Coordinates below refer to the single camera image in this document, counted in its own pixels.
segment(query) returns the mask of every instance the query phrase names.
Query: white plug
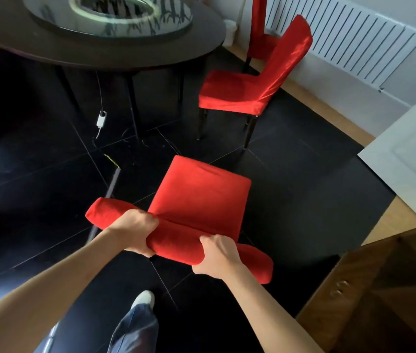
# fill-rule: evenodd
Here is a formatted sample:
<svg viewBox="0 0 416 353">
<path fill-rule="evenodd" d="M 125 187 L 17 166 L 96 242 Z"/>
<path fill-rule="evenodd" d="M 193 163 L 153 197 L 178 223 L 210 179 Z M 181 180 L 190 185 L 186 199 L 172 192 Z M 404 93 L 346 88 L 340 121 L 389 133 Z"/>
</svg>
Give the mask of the white plug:
<svg viewBox="0 0 416 353">
<path fill-rule="evenodd" d="M 107 118 L 107 112 L 100 112 L 97 119 L 97 127 L 99 129 L 103 128 L 105 125 L 105 120 Z"/>
</svg>

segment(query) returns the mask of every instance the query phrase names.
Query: velvet fabric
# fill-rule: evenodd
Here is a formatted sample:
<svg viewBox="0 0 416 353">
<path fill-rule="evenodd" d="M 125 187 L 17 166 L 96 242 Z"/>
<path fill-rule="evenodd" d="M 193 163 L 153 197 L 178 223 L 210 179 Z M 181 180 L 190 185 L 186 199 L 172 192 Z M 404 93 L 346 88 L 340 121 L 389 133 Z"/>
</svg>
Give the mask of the velvet fabric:
<svg viewBox="0 0 416 353">
<path fill-rule="evenodd" d="M 221 234 L 238 241 L 251 181 L 220 168 L 175 156 L 148 212 L 159 219 L 147 238 L 157 255 L 188 265 L 205 257 L 200 236 Z M 107 228 L 129 209 L 131 203 L 99 198 L 86 213 L 87 219 Z M 261 284 L 269 283 L 273 261 L 257 248 L 237 243 L 242 262 Z"/>
<path fill-rule="evenodd" d="M 265 16 L 267 0 L 253 0 L 252 28 L 250 29 L 250 43 L 247 57 L 267 61 L 273 53 L 279 38 L 265 34 Z"/>
<path fill-rule="evenodd" d="M 260 115 L 312 45 L 306 20 L 297 15 L 258 76 L 214 70 L 199 94 L 199 107 Z"/>
</svg>

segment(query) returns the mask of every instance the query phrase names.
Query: white wall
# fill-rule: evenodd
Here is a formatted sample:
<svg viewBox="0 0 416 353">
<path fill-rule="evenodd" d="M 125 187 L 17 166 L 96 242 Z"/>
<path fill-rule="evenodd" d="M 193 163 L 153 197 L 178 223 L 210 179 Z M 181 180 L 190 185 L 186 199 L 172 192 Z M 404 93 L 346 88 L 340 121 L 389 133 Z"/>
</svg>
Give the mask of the white wall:
<svg viewBox="0 0 416 353">
<path fill-rule="evenodd" d="M 236 20 L 243 0 L 211 0 L 224 18 Z M 350 0 L 416 27 L 416 0 Z M 252 0 L 246 1 L 238 43 L 248 48 Z M 291 78 L 309 89 L 355 124 L 374 136 L 399 119 L 408 107 L 365 85 L 322 59 L 308 54 Z M 416 49 L 383 84 L 387 92 L 413 105 L 416 103 Z"/>
</svg>

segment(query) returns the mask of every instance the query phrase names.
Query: white radiator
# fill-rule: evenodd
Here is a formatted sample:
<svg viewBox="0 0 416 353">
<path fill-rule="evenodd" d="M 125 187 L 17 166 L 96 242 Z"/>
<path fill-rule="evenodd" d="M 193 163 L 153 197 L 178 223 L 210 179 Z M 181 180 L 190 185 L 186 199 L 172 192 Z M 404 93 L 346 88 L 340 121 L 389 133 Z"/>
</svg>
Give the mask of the white radiator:
<svg viewBox="0 0 416 353">
<path fill-rule="evenodd" d="M 265 27 L 283 35 L 297 14 L 311 26 L 310 52 L 376 89 L 416 47 L 416 28 L 348 0 L 268 0 Z"/>
</svg>

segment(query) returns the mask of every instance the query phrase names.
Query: hand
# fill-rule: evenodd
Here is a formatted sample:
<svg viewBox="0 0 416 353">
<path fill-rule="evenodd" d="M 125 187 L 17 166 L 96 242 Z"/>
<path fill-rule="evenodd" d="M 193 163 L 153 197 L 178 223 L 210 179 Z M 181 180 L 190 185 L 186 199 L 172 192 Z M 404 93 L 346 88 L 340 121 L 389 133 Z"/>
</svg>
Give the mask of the hand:
<svg viewBox="0 0 416 353">
<path fill-rule="evenodd" d="M 140 209 L 130 209 L 105 231 L 116 234 L 125 250 L 151 257 L 156 252 L 148 248 L 146 238 L 158 225 L 159 220 L 151 214 Z"/>
<path fill-rule="evenodd" d="M 213 235 L 200 237 L 205 258 L 198 265 L 193 265 L 195 274 L 206 274 L 223 281 L 235 271 L 237 267 L 243 267 L 240 261 L 236 243 L 229 237 Z"/>
</svg>

